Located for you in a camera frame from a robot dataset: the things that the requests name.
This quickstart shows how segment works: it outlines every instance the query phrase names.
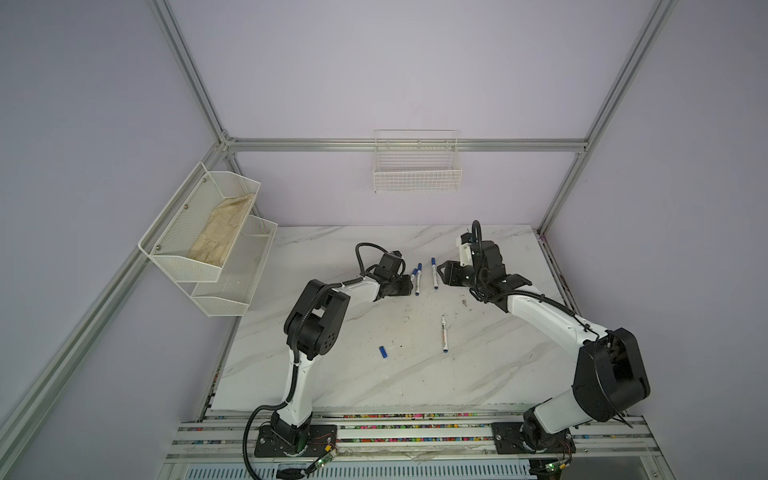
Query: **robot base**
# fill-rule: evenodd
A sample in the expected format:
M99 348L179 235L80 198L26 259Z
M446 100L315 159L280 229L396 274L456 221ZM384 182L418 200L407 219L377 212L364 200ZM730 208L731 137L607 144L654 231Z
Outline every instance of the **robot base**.
M278 439L269 425L259 429L259 438L256 440L256 448L253 455L256 458L272 457L319 457L326 452L326 445L336 444L335 425L310 425L309 441L306 448L298 455L286 454L288 447Z
M571 438L571 433L565 429L562 432L554 434L551 441L548 442L543 449L534 452L534 450L528 448L525 443L522 426L523 422L499 422L491 424L493 442L496 445L496 453L499 455L520 453L556 453L560 455L563 453L564 449L568 450L560 442L569 446L571 452L576 451L576 445L574 445L574 441Z

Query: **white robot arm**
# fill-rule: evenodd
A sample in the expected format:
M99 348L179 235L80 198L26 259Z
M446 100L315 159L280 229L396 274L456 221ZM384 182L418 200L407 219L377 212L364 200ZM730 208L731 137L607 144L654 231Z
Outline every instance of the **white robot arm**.
M556 445L555 434L562 430L591 420L605 422L649 395L640 351L631 333L590 324L541 294L524 277L508 275L498 246L482 240L478 222L456 243L460 261L438 267L442 282L468 287L478 301L493 303L528 321L576 363L572 387L529 409L513 442L530 452L544 452ZM362 245L385 252L379 264L363 268L359 256ZM360 276L331 285L310 281L286 320L284 331L292 373L283 402L273 408L260 408L275 409L270 427L287 455L300 454L306 446L312 418L307 380L319 358L336 342L347 308L411 293L411 280L405 275L400 252L389 253L370 243L361 243L356 250Z
M456 244L459 261L438 267L446 285L466 286L474 298L494 303L529 322L576 362L569 390L528 410L517 443L530 452L553 446L554 435L584 422L605 422L648 397L650 386L637 340L625 329L590 324L539 292L520 275L508 275L498 246L482 239L480 223Z

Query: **white marker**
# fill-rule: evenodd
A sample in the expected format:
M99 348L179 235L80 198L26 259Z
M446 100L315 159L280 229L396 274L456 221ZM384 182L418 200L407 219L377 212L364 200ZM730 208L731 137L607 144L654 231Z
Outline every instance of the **white marker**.
M435 284L435 290L437 290L437 265L435 265L434 257L432 257L432 283Z
M422 264L419 264L419 269L416 271L416 295L419 295L419 289L422 285Z
M445 326L445 315L442 316L442 351L448 353L448 327Z

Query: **white marble surface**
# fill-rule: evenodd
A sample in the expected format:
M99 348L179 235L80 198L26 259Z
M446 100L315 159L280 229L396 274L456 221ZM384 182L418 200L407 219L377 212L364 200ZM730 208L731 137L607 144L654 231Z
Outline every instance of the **white marble surface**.
M314 369L316 409L537 403L568 388L572 360L536 328L477 302L466 288L433 289L430 258L438 264L457 260L455 238L465 231L467 226L278 227L212 408L252 410L281 400L288 312L309 280L353 278L354 246L363 241L400 250L409 272L422 262L422 294L347 311L339 340ZM520 273L562 301L529 225L484 225L483 238L501 247L508 273ZM381 255L365 247L362 253L366 266ZM441 315L449 326L449 353L442 351Z

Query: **beige cloth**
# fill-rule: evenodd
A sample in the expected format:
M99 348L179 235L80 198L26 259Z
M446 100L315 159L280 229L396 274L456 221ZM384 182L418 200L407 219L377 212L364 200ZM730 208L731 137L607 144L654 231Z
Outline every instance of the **beige cloth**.
M200 235L192 243L187 258L223 266L240 224L245 221L254 194L238 198L227 198L210 212L208 222Z

